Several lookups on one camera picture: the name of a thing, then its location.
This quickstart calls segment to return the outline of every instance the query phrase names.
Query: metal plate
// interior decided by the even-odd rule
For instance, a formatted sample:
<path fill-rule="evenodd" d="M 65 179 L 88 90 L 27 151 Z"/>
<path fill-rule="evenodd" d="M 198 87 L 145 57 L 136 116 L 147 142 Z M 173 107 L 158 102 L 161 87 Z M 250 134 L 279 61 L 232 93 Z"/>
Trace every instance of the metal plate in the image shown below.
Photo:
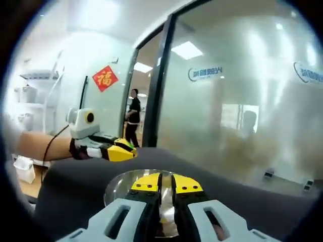
<path fill-rule="evenodd" d="M 163 174 L 161 187 L 160 224 L 161 231 L 157 231 L 156 237 L 178 236 L 174 222 L 174 206 L 172 203 L 171 175 L 169 171 L 162 170 L 133 170 L 115 177 L 107 186 L 104 195 L 104 204 L 107 206 L 117 198 L 125 198 L 132 184 L 139 178 L 160 172 Z"/>

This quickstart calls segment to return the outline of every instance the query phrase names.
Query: man in black clothes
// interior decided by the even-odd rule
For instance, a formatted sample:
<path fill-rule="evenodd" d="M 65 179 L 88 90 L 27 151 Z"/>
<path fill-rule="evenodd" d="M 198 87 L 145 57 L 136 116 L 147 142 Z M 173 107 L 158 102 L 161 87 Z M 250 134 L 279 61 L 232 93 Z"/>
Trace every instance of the man in black clothes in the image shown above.
<path fill-rule="evenodd" d="M 130 95 L 133 99 L 129 111 L 126 114 L 126 120 L 128 120 L 126 127 L 126 140 L 129 143 L 130 140 L 132 140 L 134 147 L 139 147 L 136 136 L 136 130 L 140 123 L 140 101 L 137 97 L 138 89 L 132 89 Z"/>

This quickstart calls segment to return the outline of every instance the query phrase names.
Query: black table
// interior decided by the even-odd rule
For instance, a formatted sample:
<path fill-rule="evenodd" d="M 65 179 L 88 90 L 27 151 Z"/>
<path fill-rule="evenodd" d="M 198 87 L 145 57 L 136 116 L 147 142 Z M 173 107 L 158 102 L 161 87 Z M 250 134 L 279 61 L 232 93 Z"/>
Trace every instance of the black table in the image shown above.
<path fill-rule="evenodd" d="M 314 202 L 313 198 L 276 194 L 227 180 L 204 171 L 171 153 L 139 148 L 138 157 L 112 163 L 103 159 L 55 162 L 41 186 L 35 218 L 54 238 L 79 227 L 104 208 L 107 184 L 117 175 L 136 169 L 168 170 L 199 181 L 211 199 L 218 199 L 243 216 L 248 227 L 282 240 Z"/>

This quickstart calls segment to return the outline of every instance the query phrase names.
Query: robotic hand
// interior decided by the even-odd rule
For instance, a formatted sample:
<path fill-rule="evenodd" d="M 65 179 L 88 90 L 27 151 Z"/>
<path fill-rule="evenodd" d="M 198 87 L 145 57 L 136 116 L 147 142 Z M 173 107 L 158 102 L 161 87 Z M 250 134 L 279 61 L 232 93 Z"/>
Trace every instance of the robotic hand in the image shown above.
<path fill-rule="evenodd" d="M 162 174 L 138 179 L 125 199 L 116 199 L 89 219 L 87 229 L 78 229 L 59 242 L 148 242 L 160 226 Z M 209 200 L 201 185 L 178 174 L 172 175 L 175 223 L 181 241 L 220 241 L 214 226 L 227 242 L 278 242 L 258 230 L 248 230 L 244 218 L 217 200 Z"/>
<path fill-rule="evenodd" d="M 81 152 L 89 157 L 119 162 L 137 157 L 136 149 L 125 139 L 112 137 L 100 131 L 100 124 L 90 108 L 70 108 L 69 123 L 72 141 L 70 151 L 74 158 Z"/>

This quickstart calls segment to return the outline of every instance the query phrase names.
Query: person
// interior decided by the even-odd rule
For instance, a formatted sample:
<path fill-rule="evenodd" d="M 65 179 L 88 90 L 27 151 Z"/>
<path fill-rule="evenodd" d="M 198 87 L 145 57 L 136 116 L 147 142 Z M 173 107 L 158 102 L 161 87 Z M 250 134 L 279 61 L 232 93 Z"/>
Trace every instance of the person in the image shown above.
<path fill-rule="evenodd" d="M 5 151 L 7 156 L 5 170 L 12 187 L 16 191 L 17 198 L 27 211 L 32 213 L 32 206 L 20 190 L 17 173 L 13 166 L 12 154 L 42 161 L 47 146 L 53 137 L 42 133 L 24 132 L 18 124 L 10 119 L 8 114 L 4 114 L 2 118 L 2 136 L 5 140 Z M 78 152 L 78 149 L 74 145 L 74 139 L 57 137 L 50 144 L 45 161 L 60 160 L 69 157 L 74 157 L 76 159 L 87 158 L 85 154 Z"/>
<path fill-rule="evenodd" d="M 128 120 L 126 127 L 126 140 L 130 143 L 132 141 L 134 147 L 139 147 L 136 130 L 140 123 L 140 101 L 138 99 L 138 89 L 131 90 L 132 103 L 129 111 L 126 114 Z"/>

